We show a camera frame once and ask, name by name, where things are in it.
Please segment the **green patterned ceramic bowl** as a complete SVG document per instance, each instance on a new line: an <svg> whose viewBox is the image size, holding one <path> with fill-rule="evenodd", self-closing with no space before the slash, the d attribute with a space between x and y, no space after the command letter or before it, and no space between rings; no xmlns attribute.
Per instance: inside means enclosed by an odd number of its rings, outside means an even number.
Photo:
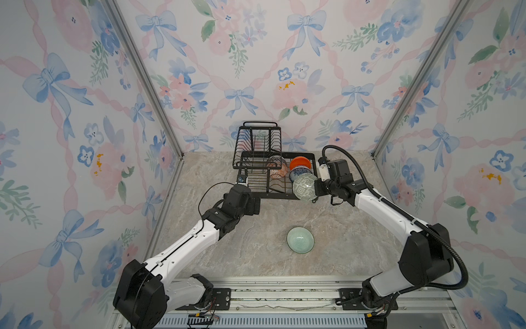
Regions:
<svg viewBox="0 0 526 329"><path fill-rule="evenodd" d="M293 193L295 197L303 202L311 202L317 198L317 177L314 174L301 174L293 182Z"/></svg>

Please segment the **blue floral ceramic bowl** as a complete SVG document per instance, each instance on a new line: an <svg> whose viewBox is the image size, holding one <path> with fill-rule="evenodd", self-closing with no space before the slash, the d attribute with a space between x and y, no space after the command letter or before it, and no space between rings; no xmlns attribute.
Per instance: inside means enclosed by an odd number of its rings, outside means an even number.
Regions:
<svg viewBox="0 0 526 329"><path fill-rule="evenodd" d="M303 174L312 174L312 171L310 168L306 166L297 166L294 169L292 169L289 173L289 179L291 182L294 182L300 175Z"/></svg>

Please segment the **orange plastic bowl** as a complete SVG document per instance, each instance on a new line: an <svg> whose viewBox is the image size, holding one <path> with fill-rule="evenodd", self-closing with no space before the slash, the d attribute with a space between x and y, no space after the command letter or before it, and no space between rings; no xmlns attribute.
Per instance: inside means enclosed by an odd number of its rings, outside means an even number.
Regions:
<svg viewBox="0 0 526 329"><path fill-rule="evenodd" d="M311 161L305 156L297 156L290 162L290 170L294 170L297 167L306 167L308 169L312 168Z"/></svg>

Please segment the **red patterned ceramic bowl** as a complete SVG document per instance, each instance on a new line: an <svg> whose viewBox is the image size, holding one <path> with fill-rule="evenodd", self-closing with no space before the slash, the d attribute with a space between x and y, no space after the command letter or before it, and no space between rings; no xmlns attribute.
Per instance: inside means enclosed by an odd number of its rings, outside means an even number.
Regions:
<svg viewBox="0 0 526 329"><path fill-rule="evenodd" d="M288 173L287 163L280 163L279 166L277 163L269 163L267 167L269 168L270 178L274 180L285 178Z"/></svg>

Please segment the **white lattice pattern bowl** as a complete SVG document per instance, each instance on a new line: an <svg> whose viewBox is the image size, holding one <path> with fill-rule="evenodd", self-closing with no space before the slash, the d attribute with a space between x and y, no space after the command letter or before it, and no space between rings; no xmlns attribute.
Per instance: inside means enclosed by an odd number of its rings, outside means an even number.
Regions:
<svg viewBox="0 0 526 329"><path fill-rule="evenodd" d="M267 161L267 163L270 166L278 166L278 167L281 167L285 162L286 161L284 160L284 158L280 155L273 155Z"/></svg>

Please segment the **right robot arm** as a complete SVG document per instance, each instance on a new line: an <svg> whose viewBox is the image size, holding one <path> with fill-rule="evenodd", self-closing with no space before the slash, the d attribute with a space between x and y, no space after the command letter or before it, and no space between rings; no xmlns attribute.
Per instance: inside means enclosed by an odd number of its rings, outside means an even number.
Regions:
<svg viewBox="0 0 526 329"><path fill-rule="evenodd" d="M329 161L322 157L316 164L319 179L315 183L318 196L339 198L370 215L388 229L404 246L396 266L370 277L362 283L360 302L365 308L376 309L388 304L395 294L425 287L454 269L454 259L448 248L433 237L449 242L449 232L441 225L428 231L363 179L356 180L346 160Z"/></svg>

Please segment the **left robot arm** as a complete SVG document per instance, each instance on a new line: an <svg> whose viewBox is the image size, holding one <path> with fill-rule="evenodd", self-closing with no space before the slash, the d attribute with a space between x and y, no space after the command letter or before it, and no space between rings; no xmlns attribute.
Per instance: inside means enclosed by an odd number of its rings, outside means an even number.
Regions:
<svg viewBox="0 0 526 329"><path fill-rule="evenodd" d="M244 216L258 215L261 199L245 185L232 185L200 220L170 247L140 263L132 260L123 269L113 306L132 328L154 328L169 311L182 307L208 310L214 285L194 274L176 276L207 248L231 233Z"/></svg>

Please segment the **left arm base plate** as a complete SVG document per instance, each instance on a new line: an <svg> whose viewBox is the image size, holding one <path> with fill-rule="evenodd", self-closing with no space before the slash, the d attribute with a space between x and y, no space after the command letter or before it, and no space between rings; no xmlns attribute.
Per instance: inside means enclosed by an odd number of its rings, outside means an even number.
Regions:
<svg viewBox="0 0 526 329"><path fill-rule="evenodd" d="M231 289L213 288L211 292L205 294L203 301L177 308L177 311L228 311L230 305Z"/></svg>

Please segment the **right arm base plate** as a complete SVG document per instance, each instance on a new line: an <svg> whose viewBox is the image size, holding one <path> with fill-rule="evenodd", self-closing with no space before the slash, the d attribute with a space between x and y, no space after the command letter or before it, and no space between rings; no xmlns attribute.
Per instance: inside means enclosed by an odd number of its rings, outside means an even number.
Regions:
<svg viewBox="0 0 526 329"><path fill-rule="evenodd" d="M344 311L397 311L399 305L397 301L390 303L392 297L393 295L378 297L374 293L363 292L360 288L342 288L338 290L335 304Z"/></svg>

